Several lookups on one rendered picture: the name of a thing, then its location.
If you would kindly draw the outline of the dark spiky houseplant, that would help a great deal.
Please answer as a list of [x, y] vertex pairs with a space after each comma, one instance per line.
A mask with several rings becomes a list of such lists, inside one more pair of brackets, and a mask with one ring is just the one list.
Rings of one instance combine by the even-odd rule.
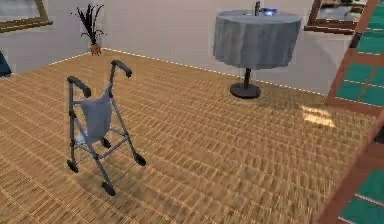
[[85, 31], [81, 33], [81, 37], [86, 35], [89, 38], [91, 42], [90, 52], [92, 55], [97, 56], [101, 54], [101, 47], [97, 43], [97, 38], [100, 35], [104, 35], [104, 32], [101, 29], [96, 28], [97, 19], [102, 8], [103, 5], [89, 4], [86, 10], [81, 10], [77, 7], [77, 12], [75, 13], [85, 28]]

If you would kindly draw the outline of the grey wheeled walker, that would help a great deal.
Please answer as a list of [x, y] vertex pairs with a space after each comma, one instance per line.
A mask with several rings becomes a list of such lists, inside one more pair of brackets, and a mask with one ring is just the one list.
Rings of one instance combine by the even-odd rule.
[[100, 169], [104, 182], [102, 188], [110, 196], [115, 196], [113, 184], [106, 173], [101, 160], [114, 152], [123, 143], [128, 143], [131, 154], [137, 164], [146, 165], [145, 158], [140, 155], [131, 141], [113, 95], [115, 69], [120, 68], [125, 76], [132, 76], [131, 69], [120, 60], [111, 61], [111, 72], [108, 85], [101, 96], [91, 99], [91, 89], [75, 76], [69, 76], [68, 82], [68, 115], [70, 120], [70, 159], [68, 167], [78, 173], [75, 150], [88, 152]]

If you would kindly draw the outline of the round table with grey cloth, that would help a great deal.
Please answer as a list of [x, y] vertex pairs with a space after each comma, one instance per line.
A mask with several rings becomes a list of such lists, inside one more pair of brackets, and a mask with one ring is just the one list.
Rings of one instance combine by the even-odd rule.
[[250, 84], [252, 70], [286, 67], [291, 61], [301, 28], [301, 17], [278, 11], [257, 16], [251, 10], [229, 10], [216, 15], [213, 56], [236, 68], [244, 68], [242, 83], [234, 83], [230, 93], [242, 99], [261, 94]]

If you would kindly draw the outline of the wooden framed window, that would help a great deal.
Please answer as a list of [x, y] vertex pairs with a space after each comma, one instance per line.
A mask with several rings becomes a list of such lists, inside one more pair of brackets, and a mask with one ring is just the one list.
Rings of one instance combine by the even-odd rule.
[[368, 0], [313, 0], [305, 31], [351, 35]]
[[0, 33], [52, 24], [44, 0], [0, 0]]

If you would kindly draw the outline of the brown door with green panes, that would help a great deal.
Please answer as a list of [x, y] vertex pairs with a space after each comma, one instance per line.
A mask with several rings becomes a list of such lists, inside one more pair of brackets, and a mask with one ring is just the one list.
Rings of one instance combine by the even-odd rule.
[[384, 0], [368, 0], [325, 99], [327, 106], [377, 116], [384, 106]]
[[314, 224], [384, 224], [384, 110]]

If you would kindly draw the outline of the dark blue seat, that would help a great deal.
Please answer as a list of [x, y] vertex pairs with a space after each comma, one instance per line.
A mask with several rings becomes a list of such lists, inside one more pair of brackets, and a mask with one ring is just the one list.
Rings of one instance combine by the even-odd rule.
[[3, 55], [0, 51], [0, 77], [9, 77], [12, 71]]

